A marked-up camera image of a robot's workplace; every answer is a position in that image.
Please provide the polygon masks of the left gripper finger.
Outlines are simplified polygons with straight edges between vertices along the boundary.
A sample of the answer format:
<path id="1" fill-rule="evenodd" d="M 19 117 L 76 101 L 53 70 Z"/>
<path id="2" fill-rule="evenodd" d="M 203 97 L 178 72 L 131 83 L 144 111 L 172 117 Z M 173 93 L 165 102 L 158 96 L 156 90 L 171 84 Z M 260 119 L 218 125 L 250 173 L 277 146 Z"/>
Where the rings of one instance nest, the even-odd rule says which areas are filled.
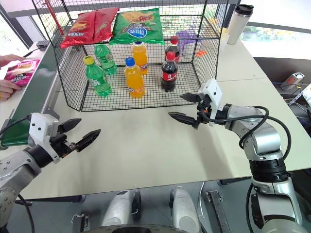
<path id="1" fill-rule="evenodd" d="M 81 118 L 73 118 L 69 119 L 58 126 L 58 132 L 60 133 L 67 133 L 68 131 L 75 128 L 80 122 L 82 121 Z"/>
<path id="2" fill-rule="evenodd" d="M 82 137 L 80 141 L 75 144 L 75 150 L 77 152 L 81 152 L 82 150 L 84 150 L 95 141 L 95 139 L 99 136 L 100 132 L 101 129 L 97 129 L 87 133 L 85 136 Z"/>

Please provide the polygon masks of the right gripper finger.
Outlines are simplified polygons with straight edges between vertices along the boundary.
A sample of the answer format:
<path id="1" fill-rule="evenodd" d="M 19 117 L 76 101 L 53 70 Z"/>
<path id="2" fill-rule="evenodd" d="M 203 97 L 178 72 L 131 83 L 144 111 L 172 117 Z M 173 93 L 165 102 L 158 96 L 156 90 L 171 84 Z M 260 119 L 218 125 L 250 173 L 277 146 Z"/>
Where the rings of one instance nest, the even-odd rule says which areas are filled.
<path id="1" fill-rule="evenodd" d="M 177 120 L 178 122 L 183 123 L 183 124 L 187 124 L 187 125 L 192 126 L 193 128 L 196 128 L 195 127 L 195 122 L 196 122 L 195 118 L 187 116 L 186 114 L 180 113 L 180 112 L 168 112 L 168 114 L 169 114 L 169 116 L 171 116 L 173 119 Z"/>
<path id="2" fill-rule="evenodd" d="M 187 102 L 191 103 L 199 103 L 201 101 L 201 98 L 198 94 L 193 94 L 193 93 L 185 93 L 180 95 L 180 97 Z"/>

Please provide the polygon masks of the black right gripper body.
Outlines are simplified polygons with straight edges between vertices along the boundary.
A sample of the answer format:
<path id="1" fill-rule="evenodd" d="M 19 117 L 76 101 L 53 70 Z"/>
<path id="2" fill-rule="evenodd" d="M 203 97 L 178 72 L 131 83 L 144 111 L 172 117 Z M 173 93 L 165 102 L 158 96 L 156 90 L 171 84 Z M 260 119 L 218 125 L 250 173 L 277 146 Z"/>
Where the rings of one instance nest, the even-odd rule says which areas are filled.
<path id="1" fill-rule="evenodd" d="M 207 112 L 210 109 L 210 103 L 211 99 L 208 95 L 205 95 L 202 100 L 199 101 L 197 105 L 197 119 L 194 123 L 194 128 L 198 129 L 199 125 L 202 124 L 207 124 L 209 123 L 209 120 L 207 119 Z"/>

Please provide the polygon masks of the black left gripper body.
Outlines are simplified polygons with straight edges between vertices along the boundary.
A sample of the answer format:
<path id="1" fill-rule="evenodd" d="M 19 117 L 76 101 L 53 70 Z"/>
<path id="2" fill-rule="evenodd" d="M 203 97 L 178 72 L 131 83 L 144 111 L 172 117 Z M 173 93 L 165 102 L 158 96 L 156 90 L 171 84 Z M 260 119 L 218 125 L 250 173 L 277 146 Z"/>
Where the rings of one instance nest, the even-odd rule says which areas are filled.
<path id="1" fill-rule="evenodd" d="M 65 158 L 73 151 L 80 152 L 77 144 L 67 141 L 64 133 L 57 133 L 55 137 L 50 138 L 50 145 L 60 158 Z"/>

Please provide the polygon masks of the person's right hand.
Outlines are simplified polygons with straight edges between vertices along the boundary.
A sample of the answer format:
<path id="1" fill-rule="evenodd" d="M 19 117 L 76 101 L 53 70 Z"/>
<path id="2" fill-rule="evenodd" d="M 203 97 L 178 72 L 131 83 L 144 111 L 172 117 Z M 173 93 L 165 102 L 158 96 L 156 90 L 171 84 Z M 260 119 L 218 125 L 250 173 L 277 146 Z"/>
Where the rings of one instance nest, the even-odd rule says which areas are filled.
<path id="1" fill-rule="evenodd" d="M 0 81 L 0 100 L 5 101 L 11 98 L 11 96 L 16 92 L 21 90 L 22 87 L 8 81 L 1 80 Z"/>

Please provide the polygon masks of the person's left hand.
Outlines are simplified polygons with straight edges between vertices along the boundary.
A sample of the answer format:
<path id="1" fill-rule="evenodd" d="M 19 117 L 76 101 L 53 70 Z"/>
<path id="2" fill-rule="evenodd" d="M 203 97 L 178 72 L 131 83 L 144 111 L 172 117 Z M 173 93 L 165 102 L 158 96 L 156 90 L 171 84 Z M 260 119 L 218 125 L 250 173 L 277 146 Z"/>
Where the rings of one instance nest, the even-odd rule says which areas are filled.
<path id="1" fill-rule="evenodd" d="M 14 54 L 8 54 L 8 55 L 1 55 L 0 56 L 0 67 L 4 67 L 8 65 L 10 62 L 14 61 L 23 61 L 24 57 L 20 57 Z"/>

